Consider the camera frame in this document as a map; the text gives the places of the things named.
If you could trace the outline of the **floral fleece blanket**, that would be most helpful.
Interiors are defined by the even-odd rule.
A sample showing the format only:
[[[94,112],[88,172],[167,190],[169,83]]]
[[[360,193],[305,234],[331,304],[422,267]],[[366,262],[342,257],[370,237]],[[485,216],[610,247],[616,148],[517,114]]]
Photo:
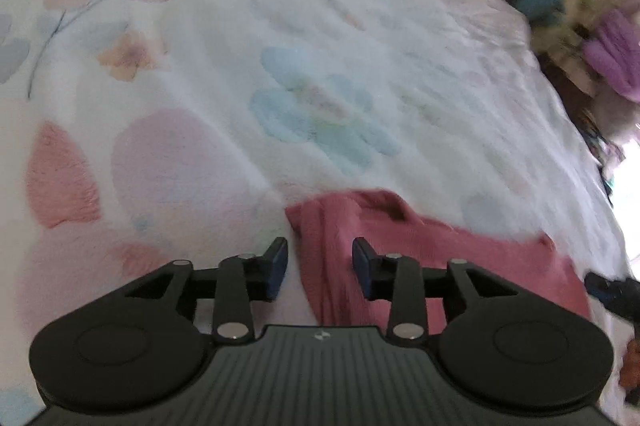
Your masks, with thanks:
[[[175,258],[386,190],[420,215],[629,273],[586,144],[505,0],[1,0],[1,420],[32,337]]]

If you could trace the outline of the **pink knit garment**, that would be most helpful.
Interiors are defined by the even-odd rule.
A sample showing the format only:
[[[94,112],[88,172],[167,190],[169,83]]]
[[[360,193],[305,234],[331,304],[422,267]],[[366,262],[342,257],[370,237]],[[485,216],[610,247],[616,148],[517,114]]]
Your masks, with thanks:
[[[296,236],[300,279],[324,326],[385,328],[390,306],[368,302],[352,270],[352,242],[365,238],[374,250],[401,253],[423,267],[442,269],[462,258],[582,317],[588,297],[574,263],[541,234],[525,242],[474,234],[427,219],[389,191],[346,191],[317,196],[285,210]]]

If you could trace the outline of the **purple plush toy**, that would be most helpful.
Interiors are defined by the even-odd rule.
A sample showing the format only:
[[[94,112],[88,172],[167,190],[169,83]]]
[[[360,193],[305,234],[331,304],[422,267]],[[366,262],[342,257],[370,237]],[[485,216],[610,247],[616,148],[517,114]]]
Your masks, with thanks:
[[[582,47],[586,63],[618,95],[639,102],[639,2],[612,8]]]

